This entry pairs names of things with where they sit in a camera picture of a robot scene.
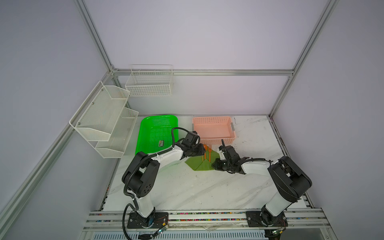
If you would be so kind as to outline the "green paper napkin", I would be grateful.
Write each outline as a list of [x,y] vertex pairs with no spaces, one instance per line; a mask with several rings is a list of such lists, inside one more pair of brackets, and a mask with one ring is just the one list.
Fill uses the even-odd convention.
[[185,163],[193,170],[193,171],[212,171],[214,170],[212,168],[212,163],[219,159],[220,155],[219,153],[212,150],[212,159],[211,162],[209,162],[209,152],[207,151],[207,159],[204,160],[204,156],[198,156],[198,157],[190,157],[188,158]]

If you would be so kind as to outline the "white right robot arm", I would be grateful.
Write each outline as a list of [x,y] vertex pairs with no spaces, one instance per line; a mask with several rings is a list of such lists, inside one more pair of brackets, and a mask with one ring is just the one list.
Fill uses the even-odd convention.
[[308,175],[288,156],[276,161],[264,158],[240,157],[232,146],[221,145],[219,158],[212,167],[229,174],[259,175],[271,179],[277,192],[263,205],[256,218],[263,227],[272,227],[283,219],[283,212],[296,203],[313,185]]

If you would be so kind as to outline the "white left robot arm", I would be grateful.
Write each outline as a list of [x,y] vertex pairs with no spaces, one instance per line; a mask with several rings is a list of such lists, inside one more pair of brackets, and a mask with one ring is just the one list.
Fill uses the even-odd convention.
[[185,131],[187,135],[176,141],[174,133],[171,133],[172,145],[160,152],[138,152],[122,177],[123,193],[133,199],[137,220],[145,228],[150,227],[155,220],[156,210],[150,191],[154,187],[159,170],[184,158],[202,156],[206,151],[197,132],[189,132],[179,127],[172,129],[174,130]]

